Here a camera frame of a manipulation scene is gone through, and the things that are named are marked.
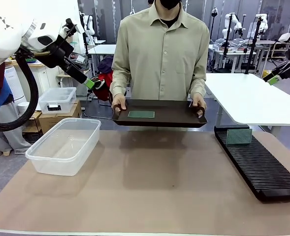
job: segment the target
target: clear plastic container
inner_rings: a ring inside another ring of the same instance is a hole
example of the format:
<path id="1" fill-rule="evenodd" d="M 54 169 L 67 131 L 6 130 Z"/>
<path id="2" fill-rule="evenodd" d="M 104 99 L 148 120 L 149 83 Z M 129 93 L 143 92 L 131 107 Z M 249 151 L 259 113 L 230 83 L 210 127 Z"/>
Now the clear plastic container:
<path id="1" fill-rule="evenodd" d="M 101 122 L 66 118 L 44 134 L 26 152 L 39 173 L 74 176 L 95 148 Z"/>
<path id="2" fill-rule="evenodd" d="M 76 88 L 50 88 L 38 100 L 43 114 L 69 113 L 76 101 Z"/>

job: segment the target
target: black rack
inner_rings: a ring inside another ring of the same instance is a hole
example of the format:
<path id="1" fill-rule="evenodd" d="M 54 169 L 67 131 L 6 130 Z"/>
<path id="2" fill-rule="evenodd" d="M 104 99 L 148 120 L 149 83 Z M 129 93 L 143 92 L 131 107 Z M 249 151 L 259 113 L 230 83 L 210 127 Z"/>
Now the black rack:
<path id="1" fill-rule="evenodd" d="M 228 129 L 246 126 L 215 126 L 215 136 L 235 167 L 262 202 L 290 201 L 290 172 L 254 137 L 250 144 L 227 145 Z"/>

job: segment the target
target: cardboard box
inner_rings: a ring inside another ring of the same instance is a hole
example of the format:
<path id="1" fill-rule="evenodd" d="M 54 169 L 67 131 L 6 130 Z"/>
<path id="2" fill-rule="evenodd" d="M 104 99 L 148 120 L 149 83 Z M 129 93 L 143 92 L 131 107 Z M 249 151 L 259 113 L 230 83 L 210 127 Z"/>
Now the cardboard box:
<path id="1" fill-rule="evenodd" d="M 25 123 L 22 133 L 38 133 L 41 131 L 39 118 L 42 112 L 34 112 L 28 122 Z"/>
<path id="2" fill-rule="evenodd" d="M 81 105 L 80 101 L 76 100 L 69 113 L 59 114 L 42 114 L 39 118 L 43 134 L 54 127 L 58 122 L 65 118 L 80 118 Z"/>

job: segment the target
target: person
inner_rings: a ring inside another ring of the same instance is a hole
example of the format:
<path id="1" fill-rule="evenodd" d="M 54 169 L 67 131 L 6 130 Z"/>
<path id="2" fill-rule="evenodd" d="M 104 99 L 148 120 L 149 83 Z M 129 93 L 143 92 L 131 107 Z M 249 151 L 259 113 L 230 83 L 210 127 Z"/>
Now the person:
<path id="1" fill-rule="evenodd" d="M 149 5 L 149 7 L 151 7 L 151 6 L 154 4 L 154 1 L 155 1 L 155 0 L 148 0 L 148 5 Z"/>
<path id="2" fill-rule="evenodd" d="M 155 0 L 152 7 L 127 16 L 112 65 L 112 107 L 126 109 L 130 83 L 132 99 L 187 100 L 190 93 L 193 105 L 206 109 L 208 44 L 208 27 L 186 13 L 181 0 Z"/>
<path id="3" fill-rule="evenodd" d="M 3 77 L 5 64 L 0 66 L 0 123 L 7 123 L 15 121 L 19 118 L 15 105 L 13 103 L 13 95 L 10 87 Z M 31 147 L 23 137 L 22 128 L 0 132 L 0 151 L 4 156 L 9 156 L 11 150 L 15 151 L 15 154 L 25 154 L 28 148 Z"/>

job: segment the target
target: light stand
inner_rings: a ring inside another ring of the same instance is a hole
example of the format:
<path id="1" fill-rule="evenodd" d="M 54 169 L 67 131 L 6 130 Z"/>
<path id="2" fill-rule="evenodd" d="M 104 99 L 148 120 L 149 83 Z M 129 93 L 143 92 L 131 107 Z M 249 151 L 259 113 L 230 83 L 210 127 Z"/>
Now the light stand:
<path id="1" fill-rule="evenodd" d="M 230 34 L 230 27 L 232 23 L 232 14 L 230 15 L 230 21 L 229 21 L 229 27 L 228 27 L 228 32 L 227 32 L 227 37 L 226 37 L 226 43 L 225 43 L 225 49 L 224 49 L 224 55 L 223 55 L 223 69 L 225 68 L 226 65 L 226 58 L 227 58 L 227 53 L 228 53 L 228 45 L 229 45 L 229 34 Z"/>
<path id="2" fill-rule="evenodd" d="M 213 17 L 213 23 L 212 23 L 212 29 L 211 29 L 211 33 L 210 33 L 210 44 L 214 44 L 214 42 L 212 41 L 212 35 L 213 35 L 213 29 L 214 29 L 214 21 L 215 21 L 215 17 L 218 15 L 218 11 L 217 8 L 215 7 L 212 10 L 212 17 Z"/>
<path id="3" fill-rule="evenodd" d="M 85 21 L 84 21 L 85 14 L 80 12 L 79 15 L 80 15 L 80 23 L 81 23 L 82 27 L 85 29 Z M 86 49 L 86 56 L 88 57 L 89 69 L 90 69 L 90 71 L 92 71 L 92 68 L 93 68 L 93 66 L 91 65 L 92 55 L 90 55 L 88 52 L 86 31 L 82 33 L 82 36 L 84 38 L 84 44 L 85 44 L 85 49 Z"/>
<path id="4" fill-rule="evenodd" d="M 259 17 L 258 18 L 258 23 L 257 23 L 257 29 L 255 30 L 255 35 L 254 35 L 254 38 L 252 40 L 252 46 L 251 46 L 251 51 L 250 51 L 250 55 L 249 55 L 249 59 L 248 59 L 248 64 L 247 64 L 247 68 L 245 70 L 245 74 L 248 75 L 249 74 L 249 69 L 250 69 L 250 66 L 251 66 L 251 61 L 252 61 L 252 57 L 253 57 L 253 52 L 254 52 L 254 49 L 255 49 L 255 46 L 256 46 L 256 43 L 258 41 L 258 31 L 259 31 L 259 27 L 261 25 L 261 22 L 262 22 L 262 18 Z"/>

